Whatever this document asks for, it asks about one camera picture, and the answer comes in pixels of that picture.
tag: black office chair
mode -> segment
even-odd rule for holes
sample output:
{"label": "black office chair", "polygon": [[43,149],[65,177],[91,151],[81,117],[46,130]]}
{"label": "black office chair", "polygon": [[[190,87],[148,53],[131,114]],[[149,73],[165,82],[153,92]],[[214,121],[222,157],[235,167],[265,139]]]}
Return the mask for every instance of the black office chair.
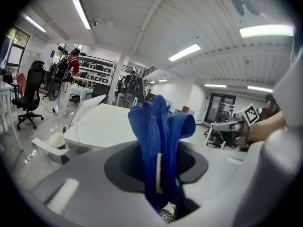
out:
{"label": "black office chair", "polygon": [[104,94],[108,95],[108,91],[109,91],[109,86],[100,84],[100,83],[96,83],[93,92],[86,94],[86,99],[87,99],[88,95],[91,95],[92,98],[100,96],[100,95],[104,95]]}
{"label": "black office chair", "polygon": [[27,86],[25,88],[24,96],[17,99],[13,99],[11,101],[12,104],[17,106],[17,108],[23,108],[23,110],[27,111],[26,114],[18,115],[18,119],[19,119],[19,122],[17,124],[18,130],[20,130],[19,125],[25,119],[30,120],[30,122],[34,126],[34,129],[36,129],[37,126],[34,124],[32,118],[41,117],[41,120],[44,119],[42,115],[34,114],[32,112],[39,106],[39,102],[40,102],[39,88],[44,78],[44,75],[45,75],[44,70],[37,68],[29,69],[27,74]]}

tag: human arm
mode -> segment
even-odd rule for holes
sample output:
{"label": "human arm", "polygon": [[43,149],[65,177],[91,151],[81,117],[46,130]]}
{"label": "human arm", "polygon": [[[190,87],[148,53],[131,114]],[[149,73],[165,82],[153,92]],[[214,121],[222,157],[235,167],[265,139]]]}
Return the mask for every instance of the human arm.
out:
{"label": "human arm", "polygon": [[282,129],[285,126],[286,122],[282,112],[280,111],[266,120],[253,124],[250,128],[247,141],[264,141],[272,132]]}

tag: red jacket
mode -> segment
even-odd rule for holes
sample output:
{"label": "red jacket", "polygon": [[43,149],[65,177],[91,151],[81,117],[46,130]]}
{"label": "red jacket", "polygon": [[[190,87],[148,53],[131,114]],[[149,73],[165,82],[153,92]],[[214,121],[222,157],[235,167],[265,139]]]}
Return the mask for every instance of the red jacket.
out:
{"label": "red jacket", "polygon": [[[69,60],[72,59],[72,58],[77,58],[77,56],[76,55],[69,55],[68,56]],[[74,61],[71,62],[71,67],[74,67],[74,69],[73,69],[74,74],[77,74],[79,72],[79,66],[80,66],[80,64],[79,64],[78,60],[74,60]],[[67,82],[67,81],[70,81],[69,78],[64,79],[62,82]]]}

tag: white cloth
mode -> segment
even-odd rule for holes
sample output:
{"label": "white cloth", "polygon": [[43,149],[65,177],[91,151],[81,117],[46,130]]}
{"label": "white cloth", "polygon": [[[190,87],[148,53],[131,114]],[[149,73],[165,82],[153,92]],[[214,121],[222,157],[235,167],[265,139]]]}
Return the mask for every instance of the white cloth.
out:
{"label": "white cloth", "polygon": [[71,97],[71,83],[63,82],[61,85],[60,95],[54,101],[54,109],[56,113],[63,117],[66,115],[66,108]]}

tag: fluorescent ceiling light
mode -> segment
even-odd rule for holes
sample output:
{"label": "fluorescent ceiling light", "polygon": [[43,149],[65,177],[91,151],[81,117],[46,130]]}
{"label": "fluorescent ceiling light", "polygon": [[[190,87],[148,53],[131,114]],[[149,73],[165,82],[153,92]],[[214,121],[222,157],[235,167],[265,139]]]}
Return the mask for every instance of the fluorescent ceiling light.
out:
{"label": "fluorescent ceiling light", "polygon": [[272,93],[273,90],[269,89],[269,88],[263,88],[263,87],[253,87],[253,86],[248,86],[247,89],[251,89],[251,90],[257,90],[257,91],[262,91],[262,92],[268,92],[268,93]]}
{"label": "fluorescent ceiling light", "polygon": [[179,53],[173,55],[172,57],[169,57],[169,60],[170,60],[170,61],[175,61],[175,60],[177,60],[177,59],[179,59],[179,58],[181,58],[181,57],[183,57],[183,56],[186,56],[186,55],[188,55],[188,54],[191,54],[192,52],[198,51],[198,50],[200,50],[200,49],[201,49],[201,48],[199,47],[199,45],[194,44],[194,45],[192,45],[192,46],[190,46],[190,47],[188,47],[188,48],[186,48],[186,49],[180,51]]}
{"label": "fluorescent ceiling light", "polygon": [[242,38],[264,35],[294,36],[294,27],[290,25],[260,25],[241,28],[239,31]]}
{"label": "fluorescent ceiling light", "polygon": [[223,84],[204,84],[205,87],[226,87]]}
{"label": "fluorescent ceiling light", "polygon": [[25,18],[31,22],[33,25],[35,25],[38,29],[40,29],[42,32],[46,32],[46,30],[41,26],[39,25],[36,21],[34,21],[30,16],[25,16]]}
{"label": "fluorescent ceiling light", "polygon": [[79,13],[80,18],[82,19],[82,22],[84,23],[84,26],[87,29],[91,29],[91,26],[89,24],[89,20],[86,17],[86,14],[84,12],[83,6],[81,4],[80,0],[72,0],[72,2],[74,3],[77,12]]}

